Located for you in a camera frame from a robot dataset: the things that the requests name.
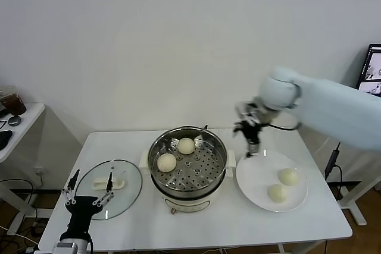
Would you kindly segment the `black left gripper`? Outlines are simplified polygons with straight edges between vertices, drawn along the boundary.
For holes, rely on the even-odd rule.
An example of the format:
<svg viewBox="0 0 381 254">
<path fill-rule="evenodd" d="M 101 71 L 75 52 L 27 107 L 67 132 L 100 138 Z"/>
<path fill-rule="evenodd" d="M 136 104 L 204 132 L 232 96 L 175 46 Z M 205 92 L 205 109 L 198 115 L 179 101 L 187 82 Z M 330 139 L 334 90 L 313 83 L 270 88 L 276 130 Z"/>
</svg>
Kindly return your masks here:
<svg viewBox="0 0 381 254">
<path fill-rule="evenodd" d="M 101 197 L 75 196 L 73 191 L 75 190 L 79 172 L 78 169 L 69 179 L 67 187 L 61 191 L 65 199 L 65 207 L 71 214 L 67 227 L 68 233 L 87 233 L 92 217 L 100 213 L 103 206 L 114 197 L 112 172 L 109 174 L 105 193 Z"/>
</svg>

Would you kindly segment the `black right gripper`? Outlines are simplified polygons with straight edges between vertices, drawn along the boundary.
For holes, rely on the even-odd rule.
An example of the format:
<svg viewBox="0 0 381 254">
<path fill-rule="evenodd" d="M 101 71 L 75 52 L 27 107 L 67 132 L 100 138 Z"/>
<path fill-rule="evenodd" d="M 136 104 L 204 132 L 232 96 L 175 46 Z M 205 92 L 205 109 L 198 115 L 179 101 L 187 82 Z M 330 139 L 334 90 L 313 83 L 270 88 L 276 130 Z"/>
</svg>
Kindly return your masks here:
<svg viewBox="0 0 381 254">
<path fill-rule="evenodd" d="M 258 155 L 260 150 L 260 138 L 259 133 L 262 131 L 262 125 L 258 123 L 250 124 L 247 121 L 235 122 L 233 133 L 242 132 L 246 138 L 247 151 L 245 158 L 250 158 Z"/>
</svg>

